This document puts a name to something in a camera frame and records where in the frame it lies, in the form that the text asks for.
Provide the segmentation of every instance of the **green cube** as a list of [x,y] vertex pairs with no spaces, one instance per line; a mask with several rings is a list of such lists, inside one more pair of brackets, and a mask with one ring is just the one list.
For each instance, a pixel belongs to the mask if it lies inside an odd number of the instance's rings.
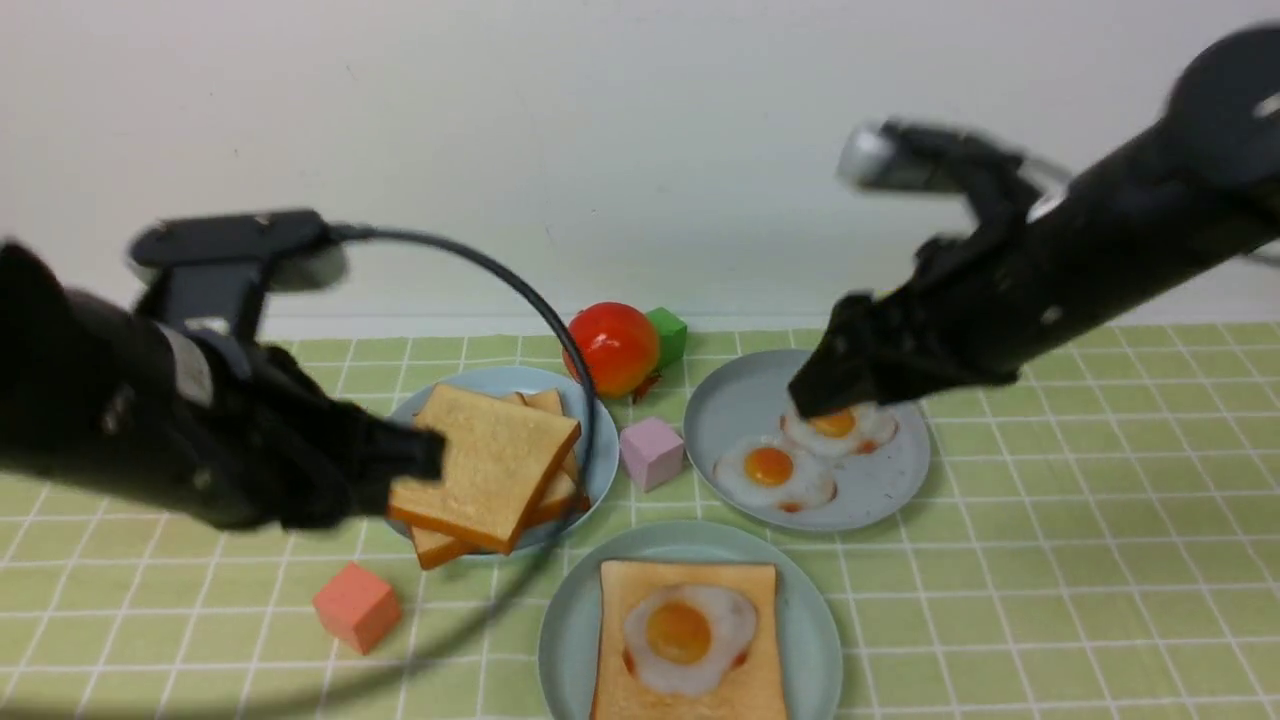
[[685,342],[689,341],[689,325],[666,307],[655,307],[648,313],[649,322],[658,331],[659,352],[658,370],[678,363],[685,356]]

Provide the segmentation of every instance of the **light blue plate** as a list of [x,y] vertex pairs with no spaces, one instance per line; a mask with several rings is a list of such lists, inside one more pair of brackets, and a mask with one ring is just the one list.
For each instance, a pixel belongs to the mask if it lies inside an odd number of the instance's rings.
[[846,457],[833,468],[840,492],[822,507],[795,514],[749,507],[716,480],[716,460],[735,442],[778,434],[778,416],[790,402],[787,383],[808,359],[805,350],[767,350],[717,368],[698,386],[685,409],[689,459],[727,505],[780,528],[831,533],[879,523],[915,497],[929,474],[929,428],[910,402],[891,407],[899,430],[888,445],[872,455]]
[[[586,393],[582,392],[582,386],[570,378],[566,378],[564,375],[557,375],[556,373],[540,370],[538,368],[522,368],[518,365],[480,368],[477,370],[458,373],[457,375],[445,378],[440,382],[497,397],[511,395],[512,392],[532,395],[544,389],[556,388],[561,393],[561,401],[564,404],[566,415],[576,418],[579,421],[581,421],[586,415]],[[412,423],[413,415],[422,409],[422,405],[426,404],[426,398],[431,396],[431,389],[434,387],[435,386],[428,386],[415,392],[412,397],[402,402],[401,406],[392,413],[390,419],[406,424]],[[573,527],[581,523],[588,515],[595,512],[595,509],[600,506],[600,498],[609,492],[609,486],[613,484],[613,478],[618,474],[618,427],[613,424],[613,418],[609,416],[609,411],[599,400],[595,401],[594,434],[595,447],[591,452],[591,468],[582,478],[586,483],[586,496],[591,498],[591,507],[586,512],[575,518],[566,532],[572,530]],[[577,445],[575,445],[573,448],[577,452],[579,459],[581,459],[582,454],[586,451],[586,436],[579,438]],[[396,520],[388,520],[387,523],[402,536],[407,534],[404,525],[401,523],[397,523]],[[529,528],[521,533],[520,543],[516,546],[512,555],[518,555],[521,551],[526,551],[548,541],[556,532],[557,523],[558,520],[556,523],[545,523],[543,525],[538,525],[536,528]],[[489,552],[474,552],[470,556],[486,557],[490,555],[492,553]]]
[[772,544],[703,520],[654,523],[586,555],[552,597],[538,638],[538,678],[556,720],[588,720],[600,651],[600,564],[613,559],[769,562],[778,569],[778,648],[788,720],[831,720],[845,679],[836,620],[804,571]]

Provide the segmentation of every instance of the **egg white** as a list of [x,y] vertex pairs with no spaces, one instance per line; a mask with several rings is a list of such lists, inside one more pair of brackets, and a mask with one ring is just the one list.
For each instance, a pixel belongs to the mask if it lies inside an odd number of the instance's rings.
[[[746,456],[758,447],[776,447],[791,457],[791,479],[776,487],[765,487],[746,477]],[[782,438],[746,437],[721,455],[712,468],[716,484],[726,495],[746,507],[773,507],[783,505],[812,510],[832,501],[836,496],[836,478],[812,455],[792,447]]]
[[794,405],[787,405],[787,410],[782,415],[781,424],[782,434],[785,434],[787,439],[817,455],[818,457],[833,460],[846,455],[852,455],[854,451],[858,450],[858,442],[860,438],[856,425],[854,429],[849,430],[849,434],[846,436],[827,437],[813,429],[813,425],[800,418],[800,414],[796,413]]
[[892,410],[865,402],[854,407],[854,416],[858,418],[858,451],[864,455],[884,447],[897,436],[897,418]]
[[[668,602],[684,602],[707,618],[712,643],[698,662],[680,665],[658,657],[649,646],[649,616]],[[659,588],[627,614],[622,637],[636,679],[660,694],[698,697],[719,687],[742,651],[755,639],[755,606],[742,593],[704,584]]]

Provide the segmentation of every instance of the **fried egg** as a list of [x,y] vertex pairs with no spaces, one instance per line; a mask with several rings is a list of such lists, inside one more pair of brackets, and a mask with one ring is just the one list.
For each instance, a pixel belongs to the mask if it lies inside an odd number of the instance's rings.
[[703,696],[746,662],[755,624],[755,606],[737,591],[667,585],[627,614],[622,660],[655,693]]
[[716,484],[748,507],[800,512],[836,498],[836,478],[812,455],[781,438],[748,437],[712,468]]
[[827,460],[876,452],[897,433],[897,418],[874,402],[809,420],[800,418],[795,406],[788,405],[780,425],[787,439]]
[[787,439],[827,459],[852,455],[860,439],[858,415],[847,407],[831,415],[805,420],[796,413],[794,405],[787,405],[781,427]]

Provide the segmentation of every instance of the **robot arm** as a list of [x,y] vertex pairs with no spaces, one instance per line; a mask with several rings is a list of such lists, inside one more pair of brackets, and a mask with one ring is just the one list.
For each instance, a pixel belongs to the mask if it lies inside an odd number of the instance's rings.
[[151,283],[129,313],[0,246],[0,470],[219,529],[328,528],[383,514],[398,475],[439,478],[439,434],[334,401],[253,342],[268,288],[343,274],[319,215],[164,223],[132,260]]
[[966,238],[936,237],[883,299],[840,300],[790,383],[797,411],[1001,386],[1082,333],[1280,236],[1280,27],[1233,35],[1179,78],[1164,118],[1057,193],[972,133],[855,133],[840,174],[864,190],[963,193]]

